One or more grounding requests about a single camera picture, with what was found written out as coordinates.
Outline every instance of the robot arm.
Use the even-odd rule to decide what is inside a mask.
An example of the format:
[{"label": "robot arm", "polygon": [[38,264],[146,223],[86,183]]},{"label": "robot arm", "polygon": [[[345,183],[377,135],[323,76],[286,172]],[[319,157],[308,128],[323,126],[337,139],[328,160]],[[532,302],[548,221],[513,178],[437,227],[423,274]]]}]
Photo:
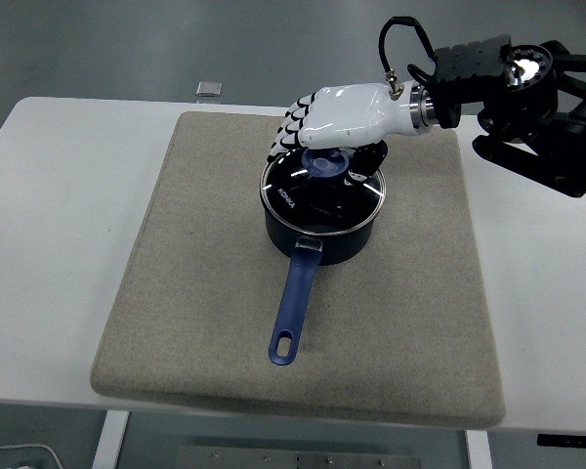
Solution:
[{"label": "robot arm", "polygon": [[[415,81],[399,83],[384,52],[394,24],[415,28],[436,64],[429,75],[411,64]],[[508,35],[433,50],[419,22],[390,19],[380,33],[388,84],[322,88],[298,100],[278,130],[270,159],[294,148],[358,148],[388,134],[420,135],[433,124],[457,127],[461,105],[483,103],[478,120],[487,135],[474,140],[484,159],[566,195],[586,192],[586,83],[566,75],[586,72],[586,56],[562,44],[512,46]],[[582,100],[557,112],[558,92]],[[510,144],[524,143],[525,151]]]}]

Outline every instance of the handle hole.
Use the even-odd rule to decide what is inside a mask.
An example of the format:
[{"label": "handle hole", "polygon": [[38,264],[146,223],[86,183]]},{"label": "handle hole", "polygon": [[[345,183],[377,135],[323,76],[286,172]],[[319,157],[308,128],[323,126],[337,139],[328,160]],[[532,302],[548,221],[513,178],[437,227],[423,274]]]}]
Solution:
[{"label": "handle hole", "polygon": [[277,341],[277,348],[275,349],[275,354],[279,357],[288,357],[290,350],[291,336],[281,335],[280,339]]}]

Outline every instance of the cable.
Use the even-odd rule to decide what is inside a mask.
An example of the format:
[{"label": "cable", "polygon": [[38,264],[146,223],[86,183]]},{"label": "cable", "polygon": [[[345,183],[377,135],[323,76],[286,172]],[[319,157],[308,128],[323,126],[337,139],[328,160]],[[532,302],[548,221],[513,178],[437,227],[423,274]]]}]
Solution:
[{"label": "cable", "polygon": [[0,447],[0,449],[22,449],[22,448],[43,448],[43,449],[46,449],[55,458],[55,461],[57,462],[57,465],[59,466],[59,469],[64,469],[63,468],[63,465],[59,461],[59,457],[57,456],[57,454],[54,452],[54,450],[52,448],[50,448],[50,447],[48,447],[46,445],[40,445],[40,444],[37,444],[37,443],[33,443],[33,444],[30,444],[30,445],[11,445],[11,446]]},{"label": "cable", "polygon": [[[423,29],[423,26],[421,25],[421,23],[418,20],[414,19],[413,17],[392,17],[382,27],[382,30],[380,31],[380,38],[378,41],[378,51],[380,53],[380,61],[382,62],[382,67],[384,68],[384,71],[386,73],[389,73],[392,70],[392,68],[389,65],[389,61],[387,60],[387,55],[386,55],[386,52],[384,49],[384,43],[386,41],[387,32],[389,32],[389,29],[391,29],[391,27],[394,25],[414,27],[414,30],[417,33],[417,36],[419,36],[419,41],[421,41],[421,45],[425,49],[426,54],[428,55],[428,57],[430,58],[431,61],[434,60],[434,49],[432,48],[432,44],[430,43],[430,39],[428,38],[428,35],[426,34],[426,31]],[[417,67],[417,71],[420,74],[422,74],[423,76],[427,76],[428,78],[430,78],[430,75],[428,75],[427,73],[425,73],[423,70],[419,69],[418,67]]]}]

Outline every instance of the white table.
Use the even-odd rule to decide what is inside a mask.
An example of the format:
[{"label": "white table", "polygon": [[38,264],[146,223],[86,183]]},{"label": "white table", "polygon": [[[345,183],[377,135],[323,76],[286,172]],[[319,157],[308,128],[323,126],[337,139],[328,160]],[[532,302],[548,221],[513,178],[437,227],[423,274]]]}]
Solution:
[{"label": "white table", "polygon": [[[0,402],[112,409],[89,371],[178,116],[275,107],[28,98],[0,131]],[[483,161],[457,129],[507,415],[586,433],[586,195]]]}]

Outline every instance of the white robotic hand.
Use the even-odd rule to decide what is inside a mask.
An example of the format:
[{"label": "white robotic hand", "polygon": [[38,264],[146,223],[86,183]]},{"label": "white robotic hand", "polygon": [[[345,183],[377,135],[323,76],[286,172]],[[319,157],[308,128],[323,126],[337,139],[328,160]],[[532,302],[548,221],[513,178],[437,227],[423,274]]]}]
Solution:
[{"label": "white robotic hand", "polygon": [[430,106],[416,82],[403,83],[397,100],[381,83],[321,88],[287,111],[270,159],[290,149],[357,148],[388,134],[420,135],[432,127]]}]

